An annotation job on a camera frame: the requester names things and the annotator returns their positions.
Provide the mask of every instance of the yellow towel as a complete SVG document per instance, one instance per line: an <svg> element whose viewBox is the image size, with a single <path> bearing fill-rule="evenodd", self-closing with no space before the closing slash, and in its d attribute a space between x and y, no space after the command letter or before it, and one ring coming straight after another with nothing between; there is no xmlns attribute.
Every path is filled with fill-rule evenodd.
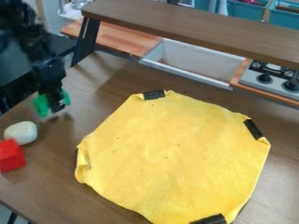
<svg viewBox="0 0 299 224"><path fill-rule="evenodd" d="M76 179L155 224L235 220L269 152L248 117L173 91L131 95L78 146Z"/></svg>

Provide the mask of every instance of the red block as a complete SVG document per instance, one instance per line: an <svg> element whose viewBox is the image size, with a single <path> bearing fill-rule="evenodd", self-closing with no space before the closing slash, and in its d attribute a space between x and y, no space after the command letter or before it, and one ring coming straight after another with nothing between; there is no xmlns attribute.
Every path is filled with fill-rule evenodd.
<svg viewBox="0 0 299 224"><path fill-rule="evenodd" d="M15 140L0 142L0 172L8 172L25 165L23 149Z"/></svg>

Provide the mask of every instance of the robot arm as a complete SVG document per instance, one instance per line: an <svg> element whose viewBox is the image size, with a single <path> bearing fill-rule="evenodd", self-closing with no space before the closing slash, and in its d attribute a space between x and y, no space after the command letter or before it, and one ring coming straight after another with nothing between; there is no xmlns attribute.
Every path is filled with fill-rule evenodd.
<svg viewBox="0 0 299 224"><path fill-rule="evenodd" d="M37 23L35 11L21 0L0 1L0 53L11 39L16 39L27 55L38 81L38 112L41 116L47 116L49 109L59 112L69 104L61 82L66 77L64 63L50 48L51 36Z"/></svg>

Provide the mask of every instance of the table surface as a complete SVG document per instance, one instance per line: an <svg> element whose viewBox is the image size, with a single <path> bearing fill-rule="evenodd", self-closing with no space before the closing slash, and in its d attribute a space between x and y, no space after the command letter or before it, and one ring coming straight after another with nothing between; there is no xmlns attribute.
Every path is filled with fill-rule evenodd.
<svg viewBox="0 0 299 224"><path fill-rule="evenodd" d="M98 0L82 14L160 37L299 69L299 31L149 0Z"/></svg>
<svg viewBox="0 0 299 224"><path fill-rule="evenodd" d="M71 53L77 41L69 38L52 36L52 49L58 56ZM16 42L10 42L8 49L0 54L0 88L29 73L31 67L24 53Z"/></svg>
<svg viewBox="0 0 299 224"><path fill-rule="evenodd" d="M63 27L60 31L69 37L78 38L81 25L82 20L77 20ZM102 22L96 44L121 53L132 54L135 58L140 59L162 40L162 38L155 35Z"/></svg>
<svg viewBox="0 0 299 224"><path fill-rule="evenodd" d="M149 223L103 199L74 178L76 145L132 94L172 89L248 115L272 144L253 197L236 224L294 224L299 219L299 116L252 95L211 87L105 53L94 53L67 71L72 106L41 122L24 101L0 117L0 133L30 120L38 139L24 146L27 166L0 175L0 201L37 223Z"/></svg>

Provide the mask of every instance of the teal container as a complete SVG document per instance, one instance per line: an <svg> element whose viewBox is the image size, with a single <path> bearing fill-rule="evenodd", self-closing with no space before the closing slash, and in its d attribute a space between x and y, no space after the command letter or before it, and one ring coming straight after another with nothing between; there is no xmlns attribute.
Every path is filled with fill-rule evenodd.
<svg viewBox="0 0 299 224"><path fill-rule="evenodd" d="M202 11L208 11L210 7L210 0L195 0L194 8L202 10ZM219 0L217 0L216 3L216 12L219 8Z"/></svg>
<svg viewBox="0 0 299 224"><path fill-rule="evenodd" d="M289 1L278 1L280 3L288 4L289 8L299 9L299 3ZM299 14L284 10L277 10L275 3L270 6L269 23L272 25L279 25L290 29L299 30Z"/></svg>
<svg viewBox="0 0 299 224"><path fill-rule="evenodd" d="M260 21L264 10L266 9L266 4L268 1L260 0L259 4L264 6L251 4L251 3L241 3L235 2L233 0L228 0L227 10L228 15L235 18L244 18L252 21Z"/></svg>

